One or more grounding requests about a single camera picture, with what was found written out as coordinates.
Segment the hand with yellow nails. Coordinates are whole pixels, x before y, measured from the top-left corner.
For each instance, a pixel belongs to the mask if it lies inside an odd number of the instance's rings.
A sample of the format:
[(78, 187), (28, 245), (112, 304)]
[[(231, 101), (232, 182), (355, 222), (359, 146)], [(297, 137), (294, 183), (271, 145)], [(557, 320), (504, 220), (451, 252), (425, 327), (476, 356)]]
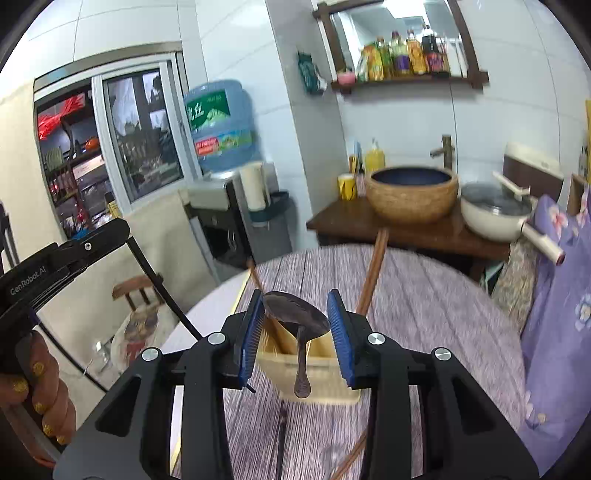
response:
[(65, 446), (76, 432), (75, 406), (66, 384), (59, 378), (57, 361), (37, 331), (31, 332), (28, 371), (33, 375), (33, 385), (22, 375), (1, 375), (1, 412), (8, 421), (10, 432), (16, 435), (25, 451), (38, 464), (53, 468), (55, 462), (17, 418), (14, 410), (31, 393), (32, 406), (41, 417), (42, 431), (47, 438), (54, 438)]

